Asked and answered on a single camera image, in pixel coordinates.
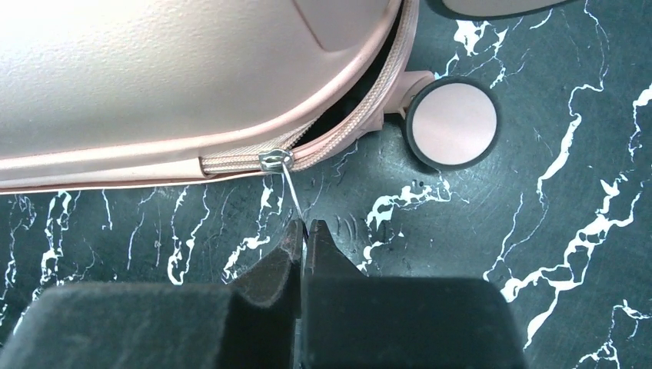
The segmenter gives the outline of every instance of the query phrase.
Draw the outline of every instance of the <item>marble floor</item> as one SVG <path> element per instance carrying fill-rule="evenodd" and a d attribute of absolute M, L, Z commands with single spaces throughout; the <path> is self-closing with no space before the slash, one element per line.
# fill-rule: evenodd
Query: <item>marble floor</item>
<path fill-rule="evenodd" d="M 532 368 L 649 367 L 651 18 L 647 0 L 482 23 L 422 4 L 408 69 L 491 87 L 496 147 L 474 167 L 433 174 L 388 122 L 294 176 L 304 215 L 326 220 L 370 275 L 493 282 Z M 58 284 L 229 282 L 291 216 L 278 175 L 0 197 L 0 341 Z"/>

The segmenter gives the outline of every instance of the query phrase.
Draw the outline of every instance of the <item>suitcase zipper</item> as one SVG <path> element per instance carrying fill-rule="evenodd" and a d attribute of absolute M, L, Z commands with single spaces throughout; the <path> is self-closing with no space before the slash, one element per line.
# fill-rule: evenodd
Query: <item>suitcase zipper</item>
<path fill-rule="evenodd" d="M 292 169 L 294 165 L 294 153 L 289 150 L 276 148 L 270 152 L 258 156 L 258 162 L 265 173 L 284 173 L 286 169 Z"/>
<path fill-rule="evenodd" d="M 212 157 L 203 157 L 201 158 L 201 165 L 204 172 L 209 175 L 239 171 L 283 173 L 282 163 L 284 161 L 288 169 L 301 171 L 333 155 L 343 141 L 352 139 L 356 129 L 364 125 L 374 114 L 379 111 L 382 112 L 384 104 L 389 99 L 394 82 L 397 81 L 407 64 L 409 50 L 412 48 L 414 34 L 416 33 L 418 7 L 418 0 L 403 1 L 401 19 L 394 38 L 394 44 L 391 46 L 389 55 L 376 82 L 353 112 L 338 126 L 322 135 L 317 140 L 318 142 L 294 147 L 306 131 L 317 121 L 315 119 L 275 143 L 268 142 L 250 148 L 219 153 Z M 318 147 L 317 150 L 308 150 L 308 147 L 314 148 L 314 145 Z"/>

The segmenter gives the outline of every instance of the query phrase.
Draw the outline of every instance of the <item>suitcase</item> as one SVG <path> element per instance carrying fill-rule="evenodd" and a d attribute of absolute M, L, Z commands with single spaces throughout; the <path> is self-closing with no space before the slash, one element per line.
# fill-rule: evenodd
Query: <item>suitcase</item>
<path fill-rule="evenodd" d="M 427 3 L 473 19 L 557 2 Z M 384 114 L 427 117 L 413 100 L 437 87 L 405 71 L 418 0 L 32 3 L 0 14 L 0 193 L 198 184 L 282 161 L 300 171 Z"/>

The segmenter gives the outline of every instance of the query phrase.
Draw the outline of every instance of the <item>zipper pull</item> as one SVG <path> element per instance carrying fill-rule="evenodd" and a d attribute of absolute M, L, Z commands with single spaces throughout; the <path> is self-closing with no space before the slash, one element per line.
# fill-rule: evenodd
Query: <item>zipper pull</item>
<path fill-rule="evenodd" d="M 263 171 L 267 173 L 281 174 L 285 178 L 285 181 L 288 183 L 288 187 L 290 188 L 290 195 L 292 196 L 292 201 L 294 202 L 294 207 L 297 210 L 299 219 L 301 219 L 301 223 L 303 223 L 304 242 L 308 243 L 308 228 L 305 224 L 304 213 L 301 211 L 299 199 L 297 198 L 297 192 L 294 189 L 292 177 L 290 176 L 290 168 L 292 168 L 292 165 L 294 165 L 294 154 L 292 151 L 276 148 L 270 152 L 260 154 L 258 159 L 261 162 L 261 168 Z"/>
<path fill-rule="evenodd" d="M 262 171 L 283 174 L 284 166 L 290 169 L 294 165 L 294 153 L 276 148 L 270 152 L 258 154 L 258 160 L 261 162 Z"/>

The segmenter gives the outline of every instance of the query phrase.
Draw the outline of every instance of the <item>suitcase shell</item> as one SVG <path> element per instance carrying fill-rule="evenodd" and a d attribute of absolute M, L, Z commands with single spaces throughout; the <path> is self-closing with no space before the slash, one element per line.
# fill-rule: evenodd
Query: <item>suitcase shell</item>
<path fill-rule="evenodd" d="M 434 80 L 404 71 L 418 0 L 32 3 L 0 14 L 0 193 L 224 181 L 265 174 L 274 150 L 299 171 Z M 297 145 L 383 47 L 355 109 Z"/>

